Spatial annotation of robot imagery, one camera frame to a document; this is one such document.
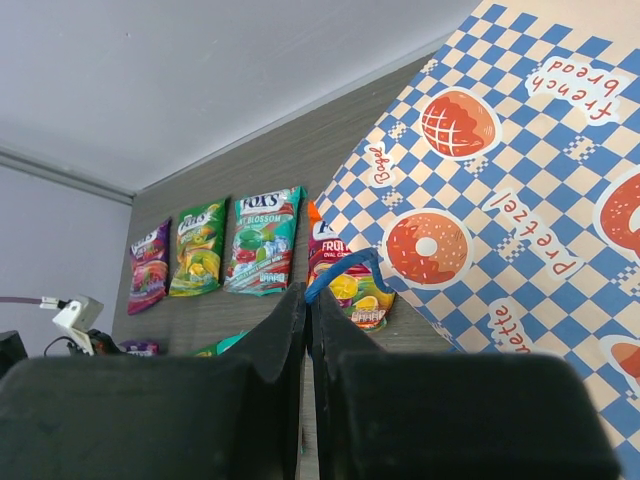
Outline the green yellow candy packet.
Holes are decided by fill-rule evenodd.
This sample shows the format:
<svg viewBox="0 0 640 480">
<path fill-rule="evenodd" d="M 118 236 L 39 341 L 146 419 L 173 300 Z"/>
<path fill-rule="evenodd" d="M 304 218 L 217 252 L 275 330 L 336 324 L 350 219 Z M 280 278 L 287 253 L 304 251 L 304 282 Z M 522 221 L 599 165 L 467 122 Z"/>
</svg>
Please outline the green yellow candy packet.
<svg viewBox="0 0 640 480">
<path fill-rule="evenodd" d="M 176 230 L 176 270 L 168 294 L 193 297 L 221 286 L 226 198 L 181 212 Z"/>
</svg>

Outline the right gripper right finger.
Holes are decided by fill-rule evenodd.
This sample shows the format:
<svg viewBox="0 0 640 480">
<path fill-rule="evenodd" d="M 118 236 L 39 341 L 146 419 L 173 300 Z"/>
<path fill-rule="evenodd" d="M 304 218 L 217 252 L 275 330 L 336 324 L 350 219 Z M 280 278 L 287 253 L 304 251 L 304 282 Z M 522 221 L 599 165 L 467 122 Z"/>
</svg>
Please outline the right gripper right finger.
<svg viewBox="0 0 640 480">
<path fill-rule="evenodd" d="M 574 369 L 543 354 L 390 353 L 309 297 L 324 479 L 616 479 Z"/>
</svg>

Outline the orange fruit candy packet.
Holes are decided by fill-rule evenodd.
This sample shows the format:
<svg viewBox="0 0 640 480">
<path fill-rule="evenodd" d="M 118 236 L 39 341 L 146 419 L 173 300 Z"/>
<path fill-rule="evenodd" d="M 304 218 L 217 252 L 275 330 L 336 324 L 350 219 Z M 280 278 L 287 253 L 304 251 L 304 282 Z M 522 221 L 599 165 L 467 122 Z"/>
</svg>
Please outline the orange fruit candy packet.
<svg viewBox="0 0 640 480">
<path fill-rule="evenodd" d="M 321 218 L 315 204 L 308 203 L 308 285 L 330 267 L 351 254 L 329 225 Z M 375 284 L 367 264 L 350 266 L 336 276 L 329 285 L 343 313 L 361 330 L 373 332 L 387 324 L 395 295 L 382 292 Z"/>
</svg>

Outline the teal mint candy packet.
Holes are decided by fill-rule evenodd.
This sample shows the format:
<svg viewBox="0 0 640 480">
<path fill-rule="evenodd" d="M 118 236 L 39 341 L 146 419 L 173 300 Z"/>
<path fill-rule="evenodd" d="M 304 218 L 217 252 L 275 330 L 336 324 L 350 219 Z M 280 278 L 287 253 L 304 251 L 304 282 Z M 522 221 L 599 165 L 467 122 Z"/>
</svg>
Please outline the teal mint candy packet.
<svg viewBox="0 0 640 480">
<path fill-rule="evenodd" d="M 224 290 L 265 296 L 289 286 L 302 186 L 245 196 L 235 202 L 236 224 Z"/>
</svg>

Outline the purple candy snack packet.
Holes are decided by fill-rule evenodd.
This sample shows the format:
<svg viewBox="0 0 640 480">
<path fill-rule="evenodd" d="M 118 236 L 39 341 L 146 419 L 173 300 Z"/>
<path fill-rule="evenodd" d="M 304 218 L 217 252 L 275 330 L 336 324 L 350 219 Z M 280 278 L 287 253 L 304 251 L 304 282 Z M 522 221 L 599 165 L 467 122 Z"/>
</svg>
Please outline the purple candy snack packet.
<svg viewBox="0 0 640 480">
<path fill-rule="evenodd" d="M 167 218 L 129 248 L 132 269 L 129 315 L 151 308 L 167 295 L 170 227 L 171 218 Z"/>
</svg>

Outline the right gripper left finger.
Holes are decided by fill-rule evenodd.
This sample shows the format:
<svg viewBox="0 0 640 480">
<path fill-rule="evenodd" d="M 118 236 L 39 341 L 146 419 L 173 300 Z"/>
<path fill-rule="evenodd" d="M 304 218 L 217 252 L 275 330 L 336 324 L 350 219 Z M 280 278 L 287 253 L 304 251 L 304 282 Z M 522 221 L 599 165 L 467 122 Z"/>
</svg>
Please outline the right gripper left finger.
<svg viewBox="0 0 640 480">
<path fill-rule="evenodd" d="M 1 382 L 5 479 L 293 479 L 304 288 L 212 357 L 24 360 Z"/>
</svg>

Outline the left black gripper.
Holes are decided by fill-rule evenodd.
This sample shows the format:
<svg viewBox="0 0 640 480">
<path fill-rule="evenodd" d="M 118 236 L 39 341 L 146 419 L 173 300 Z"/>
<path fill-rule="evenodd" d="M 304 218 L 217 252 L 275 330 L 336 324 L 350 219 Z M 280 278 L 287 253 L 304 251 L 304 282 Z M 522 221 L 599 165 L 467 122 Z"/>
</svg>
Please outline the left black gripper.
<svg viewBox="0 0 640 480">
<path fill-rule="evenodd" d="M 88 332 L 90 349 L 83 349 L 77 342 L 70 340 L 66 346 L 71 355 L 107 356 L 122 355 L 124 351 L 113 341 L 111 336 L 97 329 Z"/>
</svg>

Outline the checkered paper bag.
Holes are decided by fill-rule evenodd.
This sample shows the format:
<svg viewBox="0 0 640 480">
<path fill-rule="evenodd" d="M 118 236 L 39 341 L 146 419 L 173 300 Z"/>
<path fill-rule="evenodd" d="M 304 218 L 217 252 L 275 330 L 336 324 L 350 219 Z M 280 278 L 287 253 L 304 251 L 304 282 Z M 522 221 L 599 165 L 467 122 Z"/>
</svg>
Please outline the checkered paper bag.
<svg viewBox="0 0 640 480">
<path fill-rule="evenodd" d="M 319 195 L 353 250 L 451 217 L 467 262 L 386 282 L 467 352 L 553 353 L 639 449 L 639 5 L 483 1 Z"/>
</svg>

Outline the green lime candy packet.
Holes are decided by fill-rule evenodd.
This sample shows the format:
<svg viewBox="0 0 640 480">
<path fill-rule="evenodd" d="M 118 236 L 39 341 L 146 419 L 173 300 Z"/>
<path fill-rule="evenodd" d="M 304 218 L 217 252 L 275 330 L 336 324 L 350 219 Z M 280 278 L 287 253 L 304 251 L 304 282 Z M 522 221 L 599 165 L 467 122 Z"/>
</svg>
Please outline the green lime candy packet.
<svg viewBox="0 0 640 480">
<path fill-rule="evenodd" d="M 195 357 L 214 357 L 218 355 L 218 348 L 216 344 L 212 344 L 203 348 L 200 348 L 191 353 L 191 356 Z"/>
</svg>

